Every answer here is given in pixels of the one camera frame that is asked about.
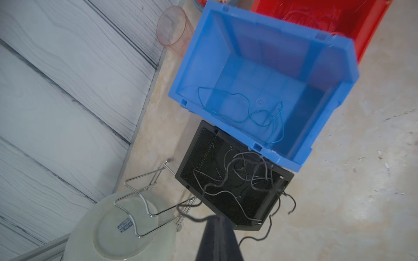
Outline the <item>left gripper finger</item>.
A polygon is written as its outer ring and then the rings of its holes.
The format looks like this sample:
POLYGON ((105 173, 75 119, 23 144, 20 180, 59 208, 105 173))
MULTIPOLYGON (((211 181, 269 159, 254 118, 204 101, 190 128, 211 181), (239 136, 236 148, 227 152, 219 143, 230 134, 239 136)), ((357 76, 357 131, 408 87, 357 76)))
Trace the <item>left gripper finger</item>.
POLYGON ((205 219, 196 261, 242 261, 243 257, 230 220, 217 215, 205 219))

